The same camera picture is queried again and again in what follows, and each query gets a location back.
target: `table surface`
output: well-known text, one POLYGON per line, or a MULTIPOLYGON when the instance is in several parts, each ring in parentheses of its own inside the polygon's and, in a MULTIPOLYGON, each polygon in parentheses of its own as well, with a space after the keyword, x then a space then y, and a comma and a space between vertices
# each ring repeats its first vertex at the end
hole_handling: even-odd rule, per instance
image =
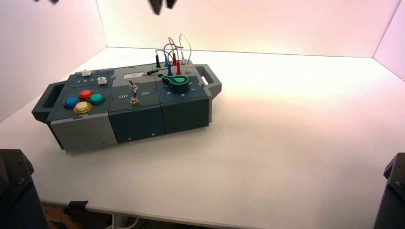
MULTIPOLYGON (((154 62, 106 48, 80 66, 154 62)), ((218 227, 369 229, 405 151, 405 83, 371 58, 193 52, 223 83, 209 127, 79 153, 31 110, 0 123, 44 202, 218 227)))

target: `handle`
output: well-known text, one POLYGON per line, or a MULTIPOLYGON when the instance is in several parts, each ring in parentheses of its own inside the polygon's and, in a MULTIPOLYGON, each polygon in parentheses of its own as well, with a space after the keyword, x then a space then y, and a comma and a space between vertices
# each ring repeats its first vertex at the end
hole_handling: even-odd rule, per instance
POLYGON ((206 87, 213 95, 213 99, 221 92, 222 83, 218 80, 218 77, 214 74, 211 68, 207 64, 194 64, 195 69, 201 77, 204 77, 207 81, 206 87))
POLYGON ((32 114, 36 120, 47 123, 46 119, 58 101, 65 84, 66 81, 62 81, 48 85, 45 92, 42 94, 41 98, 38 100, 37 104, 32 110, 32 114))

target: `label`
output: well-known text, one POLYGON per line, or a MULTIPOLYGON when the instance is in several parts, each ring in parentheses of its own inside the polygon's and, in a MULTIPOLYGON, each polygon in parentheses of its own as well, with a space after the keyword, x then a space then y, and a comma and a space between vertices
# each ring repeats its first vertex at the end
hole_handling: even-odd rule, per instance
POLYGON ((143 73, 129 73, 124 75, 124 79, 130 79, 130 78, 135 78, 135 77, 141 77, 143 76, 143 73))

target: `small white button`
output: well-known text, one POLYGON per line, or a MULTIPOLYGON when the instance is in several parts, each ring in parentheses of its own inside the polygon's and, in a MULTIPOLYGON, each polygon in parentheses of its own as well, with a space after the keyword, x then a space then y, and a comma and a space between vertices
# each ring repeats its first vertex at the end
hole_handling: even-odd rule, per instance
POLYGON ((82 76, 90 76, 91 75, 91 71, 89 70, 84 70, 84 72, 82 72, 82 76))
POLYGON ((98 85, 107 84, 107 78, 105 78, 105 77, 97 78, 97 84, 98 85))

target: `white wall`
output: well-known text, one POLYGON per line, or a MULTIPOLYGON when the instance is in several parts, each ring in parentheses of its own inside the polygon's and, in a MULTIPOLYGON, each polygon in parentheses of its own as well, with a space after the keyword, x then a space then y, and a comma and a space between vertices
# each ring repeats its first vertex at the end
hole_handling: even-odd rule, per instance
POLYGON ((97 0, 107 46, 158 48, 185 33, 197 50, 372 57, 399 0, 97 0))
POLYGON ((374 58, 405 80, 405 0, 398 6, 374 58))
POLYGON ((0 0, 0 121, 104 49, 95 0, 0 0))

